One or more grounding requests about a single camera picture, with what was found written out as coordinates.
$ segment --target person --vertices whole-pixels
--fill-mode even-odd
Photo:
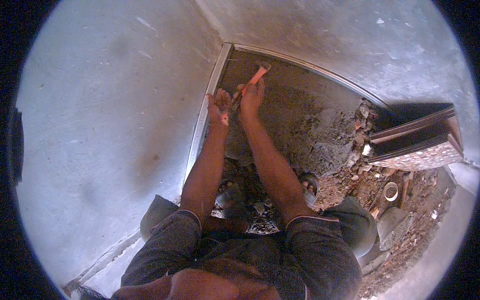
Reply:
[[[372,247],[375,220],[353,197],[317,213],[275,149],[259,116],[265,84],[247,85],[239,120],[258,175],[280,214],[282,230],[246,234],[244,219],[211,217],[222,177],[228,127],[221,111],[230,97],[209,100],[208,135],[183,187],[180,207],[157,196],[142,220],[145,245],[134,256],[112,299],[279,300],[353,299],[361,283],[357,257]],[[84,299],[94,292],[82,287]]]

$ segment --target dirt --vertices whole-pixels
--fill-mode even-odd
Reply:
[[[256,71],[250,62],[258,56],[234,52],[221,87],[234,91]],[[368,101],[358,95],[335,101],[328,85],[316,82],[311,73],[276,60],[266,76],[267,90],[260,118],[275,147],[289,161],[297,175],[309,172],[317,177],[317,201],[313,210],[325,210],[340,204],[346,195],[354,195],[378,220],[392,206],[400,206],[404,175],[408,172],[367,165],[361,151],[368,133],[375,131],[382,117]],[[293,84],[292,78],[302,78]],[[322,94],[330,93],[330,98]],[[343,106],[335,107],[333,102]],[[226,143],[224,178],[238,180],[247,195],[253,227],[249,232],[267,234],[278,231],[276,211],[258,178],[252,153],[238,120],[230,122]],[[398,197],[384,197],[388,182],[397,184]],[[365,276],[357,299],[370,299],[387,291],[421,258],[448,211],[455,185],[444,168],[415,172],[403,199],[403,210],[413,214],[413,223],[399,242],[389,250],[390,257],[378,270]],[[395,189],[386,191],[393,196]],[[436,220],[430,217],[438,211]],[[212,215],[221,216],[216,207]]]

